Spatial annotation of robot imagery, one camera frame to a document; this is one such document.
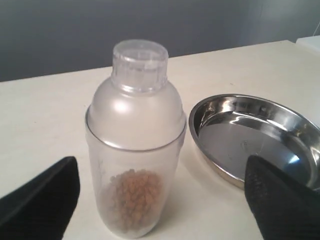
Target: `metal pet bowl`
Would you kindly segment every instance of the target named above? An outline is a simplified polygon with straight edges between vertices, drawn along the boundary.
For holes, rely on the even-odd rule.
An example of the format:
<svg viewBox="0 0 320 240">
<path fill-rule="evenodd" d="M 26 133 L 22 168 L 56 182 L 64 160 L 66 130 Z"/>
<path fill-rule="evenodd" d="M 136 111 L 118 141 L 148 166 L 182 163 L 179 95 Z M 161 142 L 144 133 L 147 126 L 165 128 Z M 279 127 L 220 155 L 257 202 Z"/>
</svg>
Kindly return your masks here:
<svg viewBox="0 0 320 240">
<path fill-rule="evenodd" d="M 209 164 L 241 189 L 250 155 L 320 188 L 320 129 L 285 106 L 249 95 L 211 96 L 192 109 L 189 128 Z"/>
</svg>

